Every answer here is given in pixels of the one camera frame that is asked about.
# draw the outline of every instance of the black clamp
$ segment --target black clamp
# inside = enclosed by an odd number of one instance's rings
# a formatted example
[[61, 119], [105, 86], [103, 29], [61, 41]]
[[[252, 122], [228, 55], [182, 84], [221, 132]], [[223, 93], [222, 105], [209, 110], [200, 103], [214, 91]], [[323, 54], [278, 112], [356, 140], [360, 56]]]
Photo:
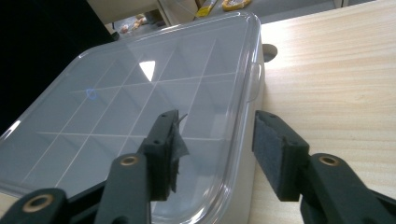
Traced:
[[253, 151], [277, 198], [306, 224], [396, 223], [396, 201], [366, 188], [342, 159], [318, 153], [280, 117], [256, 111]]

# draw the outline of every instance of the light wood surface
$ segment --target light wood surface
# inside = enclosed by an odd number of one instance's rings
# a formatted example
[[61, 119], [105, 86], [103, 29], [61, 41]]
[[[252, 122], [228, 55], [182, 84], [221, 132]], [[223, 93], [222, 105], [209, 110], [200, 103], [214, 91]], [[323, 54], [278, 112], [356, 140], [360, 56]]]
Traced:
[[[376, 1], [262, 26], [277, 47], [265, 64], [263, 110], [345, 160], [370, 189], [396, 198], [396, 1]], [[249, 224], [303, 223], [256, 166]]]

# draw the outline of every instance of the plastic container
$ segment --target plastic container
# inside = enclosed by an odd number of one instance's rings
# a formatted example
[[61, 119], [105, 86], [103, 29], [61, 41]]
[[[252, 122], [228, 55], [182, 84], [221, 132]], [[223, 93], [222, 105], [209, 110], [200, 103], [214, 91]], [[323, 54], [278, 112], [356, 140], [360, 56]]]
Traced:
[[89, 49], [2, 135], [0, 189], [56, 187], [73, 196], [136, 152], [162, 112], [178, 109], [190, 155], [177, 193], [152, 203], [153, 223], [244, 223], [262, 103], [260, 22], [229, 13]]

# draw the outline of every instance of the metal grommet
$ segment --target metal grommet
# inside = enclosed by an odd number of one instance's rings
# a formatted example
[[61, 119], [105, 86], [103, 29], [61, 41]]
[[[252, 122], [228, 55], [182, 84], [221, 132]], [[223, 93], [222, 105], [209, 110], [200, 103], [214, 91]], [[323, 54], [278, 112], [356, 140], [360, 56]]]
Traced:
[[52, 202], [53, 196], [51, 194], [38, 195], [25, 203], [22, 210], [26, 213], [37, 212], [50, 205]]
[[128, 166], [128, 165], [134, 165], [139, 162], [139, 159], [135, 156], [131, 157], [125, 157], [124, 159], [121, 160], [121, 165]]
[[337, 166], [337, 165], [340, 164], [340, 161], [339, 161], [339, 160], [337, 160], [337, 159], [334, 158], [334, 157], [329, 157], [329, 156], [321, 156], [321, 157], [319, 157], [319, 160], [320, 160], [322, 163], [324, 163], [324, 164], [326, 164], [326, 165], [330, 165], [330, 166]]

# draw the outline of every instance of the grid compartment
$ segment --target grid compartment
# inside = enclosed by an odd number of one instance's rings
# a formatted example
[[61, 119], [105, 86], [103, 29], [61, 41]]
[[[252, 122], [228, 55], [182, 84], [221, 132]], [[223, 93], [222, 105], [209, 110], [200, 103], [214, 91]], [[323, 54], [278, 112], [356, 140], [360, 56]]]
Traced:
[[57, 187], [75, 195], [106, 180], [111, 162], [122, 148], [123, 153], [135, 153], [142, 138], [96, 135], [88, 138], [76, 158], [58, 180]]
[[190, 155], [180, 160], [177, 176], [177, 193], [172, 193], [166, 202], [157, 202], [154, 215], [178, 217], [180, 220], [193, 217], [213, 199], [211, 191], [220, 187], [219, 180], [225, 168], [229, 142], [221, 139], [185, 139]]
[[[135, 69], [137, 70], [138, 78], [129, 76], [125, 82], [125, 85], [131, 85], [136, 83], [141, 83], [140, 81], [144, 82], [155, 82], [158, 81], [163, 74], [163, 69], [168, 65], [169, 59], [171, 58], [172, 54], [174, 53], [177, 47], [176, 40], [167, 40], [161, 41], [159, 43], [154, 44], [144, 44], [142, 42], [133, 43], [131, 46], [128, 46], [128, 49], [132, 52], [132, 54], [139, 59], [139, 66]], [[148, 68], [152, 68], [152, 73], [145, 71], [145, 65]], [[141, 74], [145, 75], [148, 79], [147, 81], [144, 79]]]
[[233, 29], [222, 28], [217, 30], [216, 41], [211, 51], [208, 63], [205, 68], [204, 76], [212, 76], [219, 74], [229, 74], [237, 71], [244, 42], [243, 38], [232, 38], [231, 36], [239, 36], [244, 33], [247, 27], [243, 24], [236, 24]]
[[191, 78], [157, 83], [132, 135], [149, 134], [156, 118], [165, 111], [177, 109], [180, 116], [188, 114], [199, 82], [200, 78]]
[[24, 141], [5, 142], [1, 149], [0, 176], [7, 176], [12, 182], [22, 182], [55, 137], [56, 135], [30, 133], [24, 136]]
[[66, 70], [68, 81], [61, 85], [69, 91], [81, 91], [94, 88], [106, 71], [115, 62], [111, 54], [90, 54], [86, 53], [79, 56], [80, 60], [75, 61], [72, 70]]
[[67, 121], [63, 129], [64, 133], [91, 133], [92, 129], [100, 121], [108, 109], [120, 88], [87, 89], [77, 94], [86, 94], [81, 106]]
[[[143, 71], [143, 68], [145, 68], [146, 64], [152, 68], [152, 71], [147, 71], [147, 73], [148, 73], [147, 75]], [[154, 71], [155, 71], [155, 61], [141, 61], [139, 64], [137, 64], [134, 67], [134, 70], [132, 71], [131, 75], [128, 76], [128, 78], [126, 79], [126, 81], [124, 83], [126, 85], [150, 83], [150, 80], [152, 79]]]
[[86, 98], [84, 91], [68, 92], [64, 90], [64, 85], [59, 85], [58, 90], [66, 96], [62, 101], [58, 94], [50, 92], [35, 108], [35, 113], [25, 119], [25, 122], [30, 123], [25, 127], [30, 132], [60, 132]]
[[214, 40], [205, 35], [181, 38], [168, 65], [163, 71], [161, 80], [201, 77], [204, 73], [209, 55], [212, 52], [213, 45]]
[[221, 138], [231, 114], [235, 74], [204, 77], [194, 99], [182, 136]]
[[121, 86], [125, 79], [131, 75], [133, 68], [137, 66], [137, 59], [129, 50], [113, 55], [115, 62], [107, 69], [105, 75], [96, 85], [97, 88]]
[[151, 83], [125, 86], [101, 117], [94, 133], [129, 134], [152, 92]]
[[22, 182], [37, 188], [55, 186], [86, 139], [74, 134], [58, 135]]

